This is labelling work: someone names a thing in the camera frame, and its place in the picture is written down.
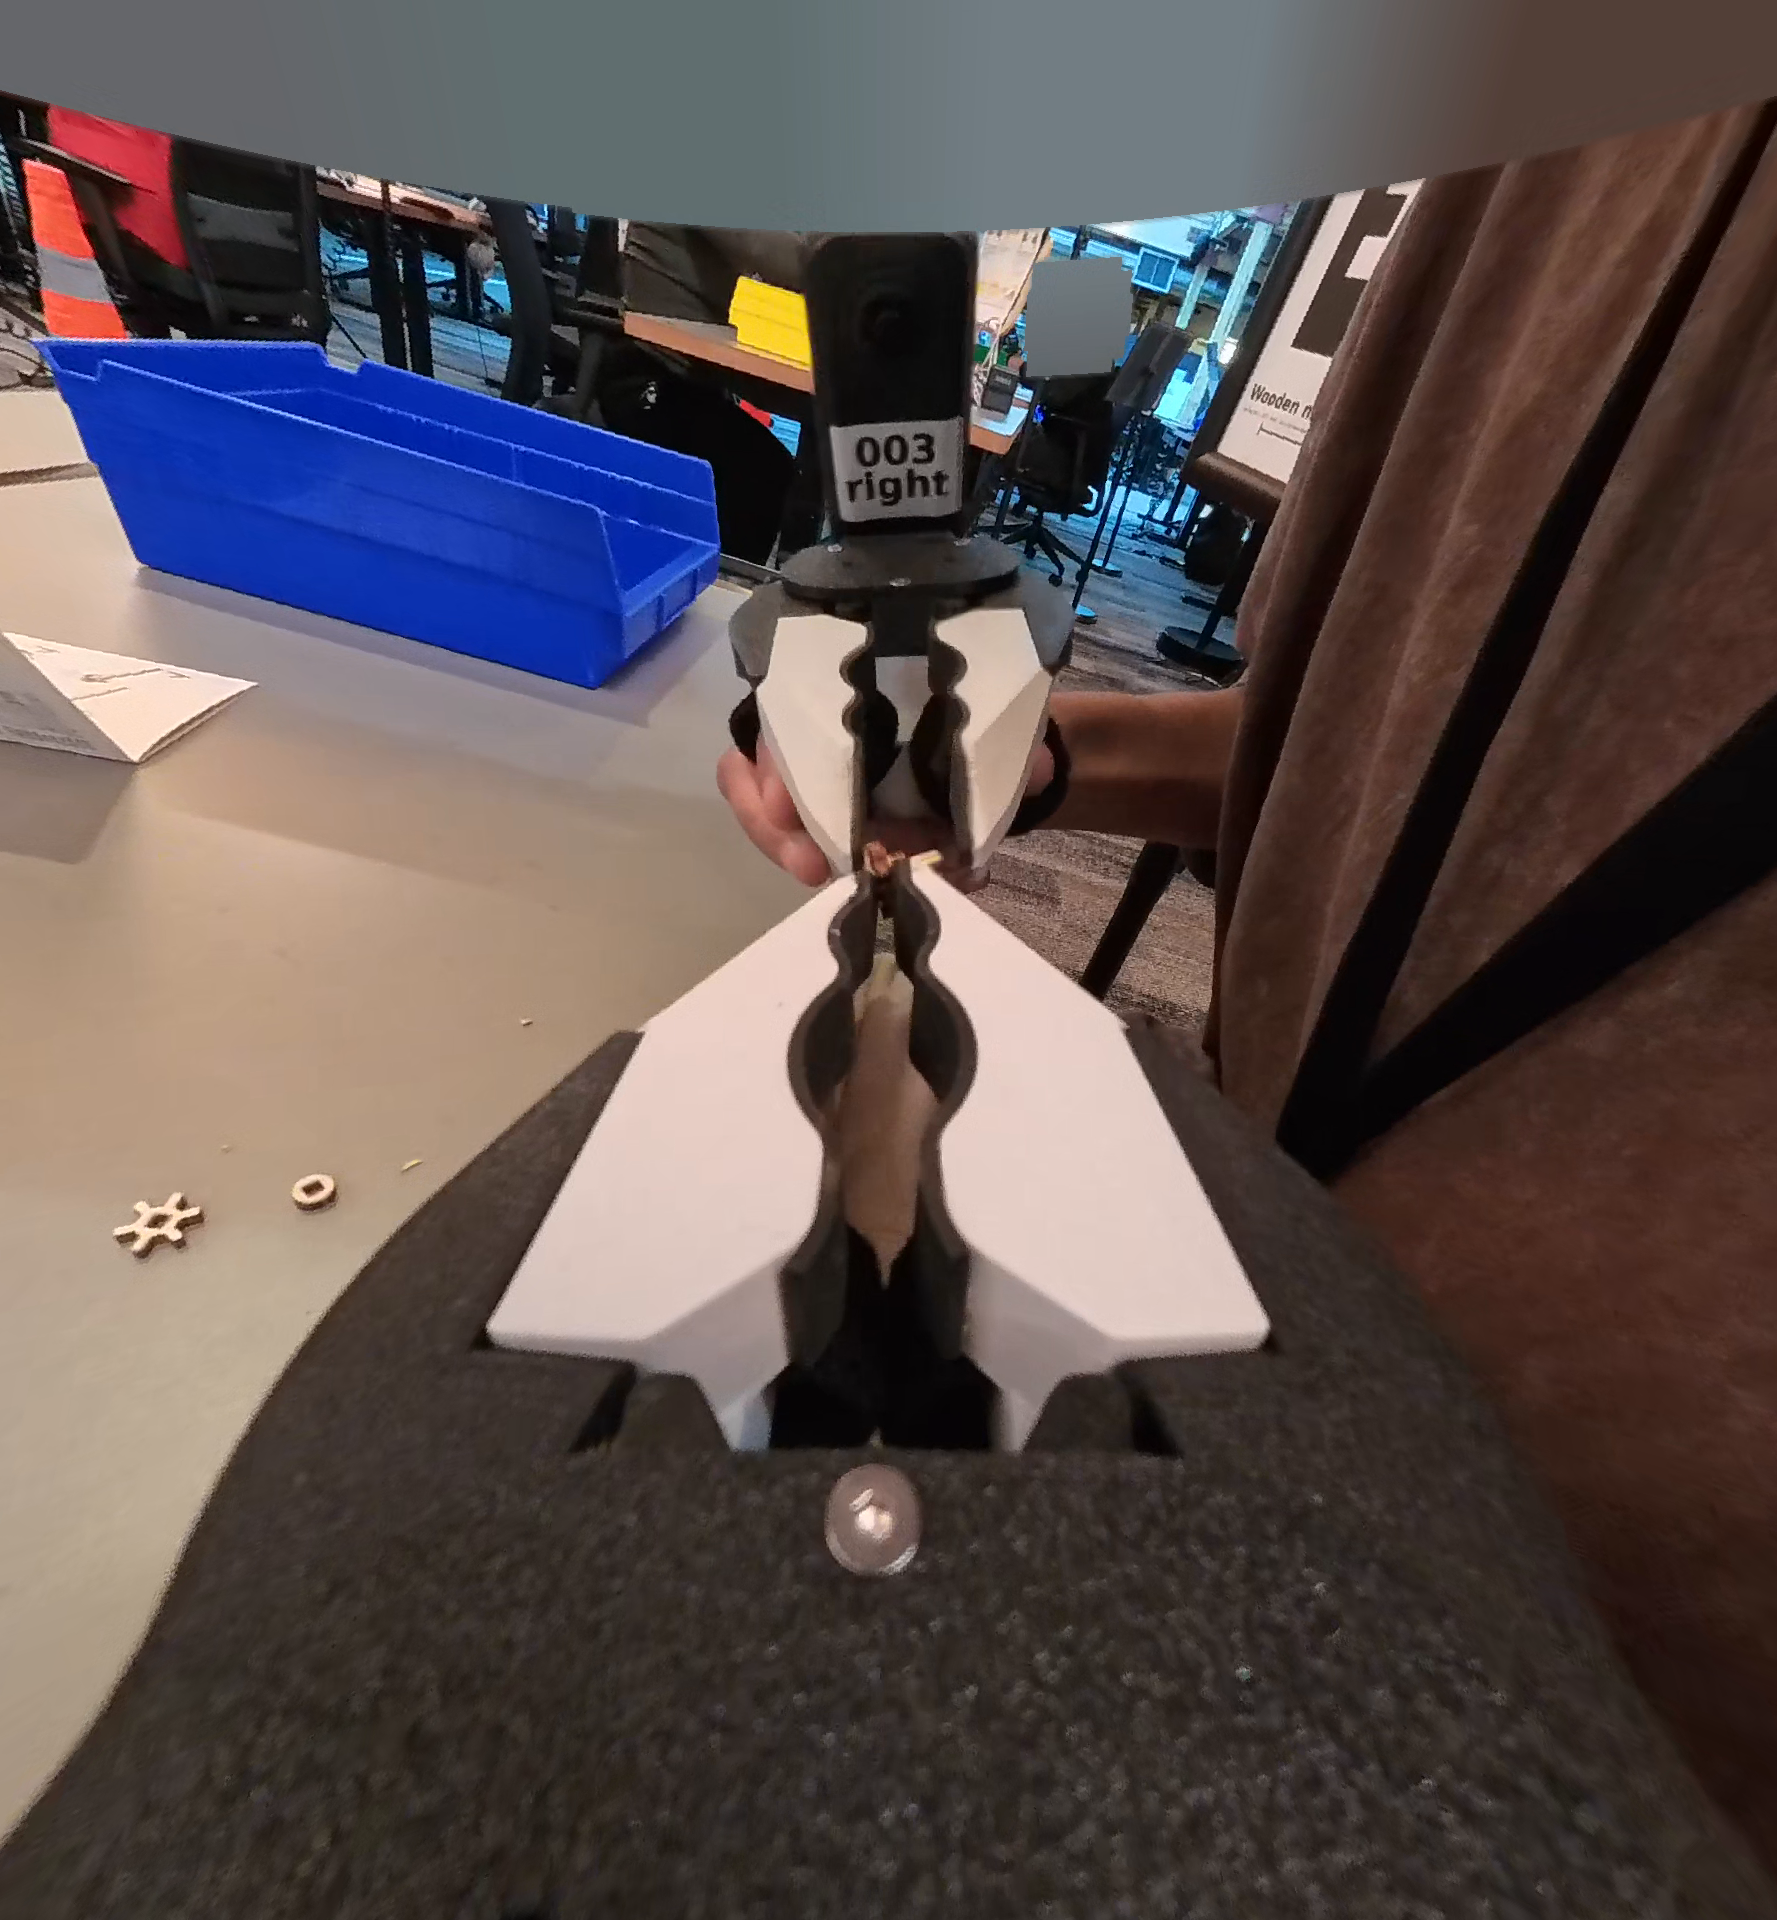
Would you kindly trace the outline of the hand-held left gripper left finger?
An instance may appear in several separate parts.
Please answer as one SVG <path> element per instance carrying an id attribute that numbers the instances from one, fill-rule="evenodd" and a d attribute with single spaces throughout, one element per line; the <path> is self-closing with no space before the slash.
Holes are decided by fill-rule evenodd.
<path id="1" fill-rule="evenodd" d="M 837 1094 L 875 944 L 868 881 L 820 888 L 647 1021 L 486 1320 L 508 1354 L 689 1381 L 737 1452 L 841 1329 Z"/>

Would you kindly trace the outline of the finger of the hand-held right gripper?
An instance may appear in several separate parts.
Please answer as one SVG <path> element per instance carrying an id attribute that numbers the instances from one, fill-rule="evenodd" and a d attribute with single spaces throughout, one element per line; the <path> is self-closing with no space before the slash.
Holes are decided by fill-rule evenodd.
<path id="1" fill-rule="evenodd" d="M 868 625 L 832 615 L 780 618 L 756 706 L 762 740 L 828 877 L 852 877 L 875 790 L 896 763 L 896 709 L 874 684 Z"/>
<path id="2" fill-rule="evenodd" d="M 948 825 L 955 862 L 983 874 L 1044 743 L 1051 672 L 1024 613 L 958 613 L 937 622 L 925 665 L 908 770 L 925 809 Z"/>

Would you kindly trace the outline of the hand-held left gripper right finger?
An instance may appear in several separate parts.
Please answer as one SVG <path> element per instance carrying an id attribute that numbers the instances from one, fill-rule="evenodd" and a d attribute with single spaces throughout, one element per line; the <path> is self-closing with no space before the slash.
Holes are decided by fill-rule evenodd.
<path id="1" fill-rule="evenodd" d="M 891 877 L 885 903 L 934 1095 L 896 1278 L 992 1388 L 995 1445 L 1065 1381 L 1256 1354 L 1266 1315 L 1126 1024 L 945 878 Z"/>

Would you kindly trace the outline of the person's right forearm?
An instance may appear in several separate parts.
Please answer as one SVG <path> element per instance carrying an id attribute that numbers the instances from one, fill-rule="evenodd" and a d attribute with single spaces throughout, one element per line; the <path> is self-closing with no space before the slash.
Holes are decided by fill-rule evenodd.
<path id="1" fill-rule="evenodd" d="M 1245 687 L 1218 693 L 1059 693 L 1048 714 L 1069 757 L 1056 832 L 1208 852 L 1228 792 Z"/>

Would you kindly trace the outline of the grey desk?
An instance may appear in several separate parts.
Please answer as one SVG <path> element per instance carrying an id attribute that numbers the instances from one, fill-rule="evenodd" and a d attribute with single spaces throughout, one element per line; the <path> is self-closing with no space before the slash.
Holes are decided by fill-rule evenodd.
<path id="1" fill-rule="evenodd" d="M 269 609 L 136 567 L 0 393 L 0 625 L 253 684 L 132 770 L 0 743 L 0 1840 L 366 1260 L 796 906 L 715 788 L 743 600 L 598 693 Z"/>

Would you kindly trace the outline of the person's right hand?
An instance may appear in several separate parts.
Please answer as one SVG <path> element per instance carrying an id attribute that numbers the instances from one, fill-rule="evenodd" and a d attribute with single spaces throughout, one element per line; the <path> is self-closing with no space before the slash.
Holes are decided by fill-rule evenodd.
<path id="1" fill-rule="evenodd" d="M 830 878 L 827 854 L 806 832 L 766 745 L 756 756 L 728 748 L 717 763 L 717 788 L 749 843 L 780 872 L 805 887 Z"/>

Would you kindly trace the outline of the yellow plastic bin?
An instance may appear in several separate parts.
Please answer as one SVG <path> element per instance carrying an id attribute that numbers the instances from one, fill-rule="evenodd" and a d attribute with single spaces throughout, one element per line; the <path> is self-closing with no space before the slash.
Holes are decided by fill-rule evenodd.
<path id="1" fill-rule="evenodd" d="M 805 296 L 756 277 L 737 277 L 728 326 L 737 346 L 798 371 L 810 369 Z"/>

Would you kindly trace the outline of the wooden top table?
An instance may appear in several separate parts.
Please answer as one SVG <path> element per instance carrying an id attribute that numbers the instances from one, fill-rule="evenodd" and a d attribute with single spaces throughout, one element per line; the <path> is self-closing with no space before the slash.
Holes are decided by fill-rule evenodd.
<path id="1" fill-rule="evenodd" d="M 689 324 L 626 309 L 622 329 L 639 346 L 658 350 L 719 378 L 733 393 L 753 399 L 762 412 L 802 419 L 802 409 L 814 397 L 810 369 L 743 346 L 730 326 Z M 1031 418 L 1031 408 L 1031 390 L 1017 390 L 1006 412 L 972 409 L 966 445 L 979 452 L 1005 454 Z"/>

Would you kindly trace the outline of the white framed poster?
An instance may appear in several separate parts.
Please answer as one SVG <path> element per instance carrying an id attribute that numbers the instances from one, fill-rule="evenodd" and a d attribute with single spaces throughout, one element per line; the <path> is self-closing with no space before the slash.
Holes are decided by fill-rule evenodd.
<path id="1" fill-rule="evenodd" d="M 1187 448 L 1177 493 L 1239 512 L 1249 497 L 1280 497 L 1332 359 L 1418 191 L 1421 180 L 1401 180 L 1246 211 L 1277 246 L 1255 274 L 1255 302 Z"/>

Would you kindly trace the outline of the wide blue plastic bin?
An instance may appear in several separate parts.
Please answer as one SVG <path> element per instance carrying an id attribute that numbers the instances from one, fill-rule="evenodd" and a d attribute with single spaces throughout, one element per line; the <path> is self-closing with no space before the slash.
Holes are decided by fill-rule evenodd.
<path id="1" fill-rule="evenodd" d="M 603 689 L 717 582 L 707 462 L 310 344 L 41 344 L 136 563 Z"/>

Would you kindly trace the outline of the person's brown shirt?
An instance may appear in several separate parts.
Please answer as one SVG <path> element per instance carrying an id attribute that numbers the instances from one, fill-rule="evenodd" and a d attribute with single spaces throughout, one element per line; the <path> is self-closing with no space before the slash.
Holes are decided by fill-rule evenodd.
<path id="1" fill-rule="evenodd" d="M 1219 1087 L 1777 1877 L 1777 98 L 1421 189 L 1239 648 Z"/>

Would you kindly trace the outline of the white paper booklet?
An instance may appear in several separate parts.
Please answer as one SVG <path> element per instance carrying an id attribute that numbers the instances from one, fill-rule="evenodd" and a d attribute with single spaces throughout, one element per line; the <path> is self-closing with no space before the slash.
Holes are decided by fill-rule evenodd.
<path id="1" fill-rule="evenodd" d="M 253 689 L 248 680 L 0 629 L 0 743 L 139 766 Z"/>

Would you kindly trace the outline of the orange safety vest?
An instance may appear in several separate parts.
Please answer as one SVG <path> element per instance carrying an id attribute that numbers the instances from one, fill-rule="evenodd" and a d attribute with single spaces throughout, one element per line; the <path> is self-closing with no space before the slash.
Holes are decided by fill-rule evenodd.
<path id="1" fill-rule="evenodd" d="M 87 242 L 67 177 L 47 162 L 25 161 L 22 183 L 49 336 L 126 340 L 129 331 Z"/>

